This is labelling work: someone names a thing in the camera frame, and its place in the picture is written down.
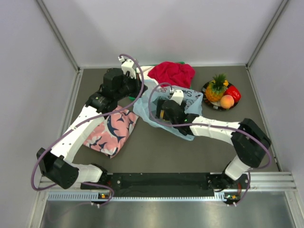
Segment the red bell pepper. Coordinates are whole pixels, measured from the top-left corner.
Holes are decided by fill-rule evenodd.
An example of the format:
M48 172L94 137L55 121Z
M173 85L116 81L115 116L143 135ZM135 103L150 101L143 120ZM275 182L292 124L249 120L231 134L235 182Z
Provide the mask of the red bell pepper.
M224 92L224 95L230 95L233 97L234 102L238 103L241 99L241 93L235 86L229 86L227 90Z

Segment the light blue cartoon plastic bag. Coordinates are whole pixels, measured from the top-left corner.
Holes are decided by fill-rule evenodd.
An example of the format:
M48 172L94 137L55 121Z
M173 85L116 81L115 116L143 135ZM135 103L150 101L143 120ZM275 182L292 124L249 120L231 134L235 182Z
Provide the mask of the light blue cartoon plastic bag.
M178 131L178 129L156 123L151 117L152 114L156 114L156 103L160 98L164 100L170 99L170 86L166 85L165 87L157 87L154 80L145 80L144 84L148 87L148 89L133 105L133 112L152 127L162 128L184 140L193 141L194 136L184 136ZM173 86L173 88L180 89L184 93L183 101L186 102L185 113L202 115L201 103L203 100L203 93L176 85Z

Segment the white cloth in tray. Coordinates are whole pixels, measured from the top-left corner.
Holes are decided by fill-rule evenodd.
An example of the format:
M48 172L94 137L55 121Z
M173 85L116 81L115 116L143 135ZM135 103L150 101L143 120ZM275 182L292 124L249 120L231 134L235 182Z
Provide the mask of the white cloth in tray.
M144 78L147 78L148 80L150 77L148 76L148 73L154 68L155 66L141 66L143 76Z

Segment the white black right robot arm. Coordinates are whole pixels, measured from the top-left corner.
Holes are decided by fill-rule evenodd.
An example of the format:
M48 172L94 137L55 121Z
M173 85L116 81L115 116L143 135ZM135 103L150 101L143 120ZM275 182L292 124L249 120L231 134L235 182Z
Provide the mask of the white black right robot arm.
M158 101L156 118L169 122L184 136L209 137L234 147L235 158L219 177L209 181L210 186L215 189L233 188L237 185L245 172L260 166L271 145L271 140L251 119L222 122L198 114L187 114L184 106L173 100Z

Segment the plastic pineapple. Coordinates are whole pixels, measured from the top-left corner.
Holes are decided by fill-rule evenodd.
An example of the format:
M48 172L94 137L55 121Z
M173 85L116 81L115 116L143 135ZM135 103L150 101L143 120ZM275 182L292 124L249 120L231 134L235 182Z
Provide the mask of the plastic pineapple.
M213 77L206 90L206 97L211 102L219 101L224 95L227 86L224 85L226 74L218 74Z

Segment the pink patterned cloth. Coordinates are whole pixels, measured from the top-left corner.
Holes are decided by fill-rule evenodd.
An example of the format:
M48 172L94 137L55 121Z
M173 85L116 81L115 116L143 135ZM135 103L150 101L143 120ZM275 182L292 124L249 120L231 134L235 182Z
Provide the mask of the pink patterned cloth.
M90 133L83 145L113 158L131 135L138 118L128 109L111 114Z

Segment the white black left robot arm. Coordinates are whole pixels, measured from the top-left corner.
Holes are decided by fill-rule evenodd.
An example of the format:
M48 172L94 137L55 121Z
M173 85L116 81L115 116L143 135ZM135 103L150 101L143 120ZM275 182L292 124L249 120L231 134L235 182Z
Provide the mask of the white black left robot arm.
M141 70L107 70L99 90L90 95L81 113L66 132L47 149L39 149L34 168L40 169L44 177L63 189L69 189L75 183L88 182L97 188L105 187L108 177L101 168L92 164L74 164L73 159L89 134L106 117L118 112L118 101L128 96L139 99L146 89Z

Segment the black patterned plate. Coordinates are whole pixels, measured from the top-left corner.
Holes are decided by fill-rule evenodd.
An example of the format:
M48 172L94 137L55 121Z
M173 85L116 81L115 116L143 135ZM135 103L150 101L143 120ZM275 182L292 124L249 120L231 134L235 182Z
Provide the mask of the black patterned plate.
M207 90L207 87L209 85L211 81L207 82L203 87L202 87L202 93L203 93L203 101L204 103L212 108L212 109L215 109L215 110L218 110L218 111L227 111L227 110L230 110L230 109L233 109L235 106L238 105L238 102L235 102L233 106L231 106L229 109L225 109L223 108L221 105L220 105L220 101L217 101L217 102L211 102L207 99L206 97L206 90Z

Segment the orange peach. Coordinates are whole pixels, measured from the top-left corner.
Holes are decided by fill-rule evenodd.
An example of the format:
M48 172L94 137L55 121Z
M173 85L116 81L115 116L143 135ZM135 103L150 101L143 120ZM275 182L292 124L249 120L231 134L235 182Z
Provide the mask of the orange peach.
M234 98L231 95L224 95L220 100L220 106L223 109L230 109L235 104Z

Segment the red crumpled cloth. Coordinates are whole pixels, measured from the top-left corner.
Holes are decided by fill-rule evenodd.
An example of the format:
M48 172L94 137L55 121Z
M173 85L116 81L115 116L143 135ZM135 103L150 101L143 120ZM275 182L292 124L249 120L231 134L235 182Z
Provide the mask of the red crumpled cloth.
M170 83L171 85L190 88L195 76L195 70L189 64L162 62L152 68L148 77L155 79L158 83Z

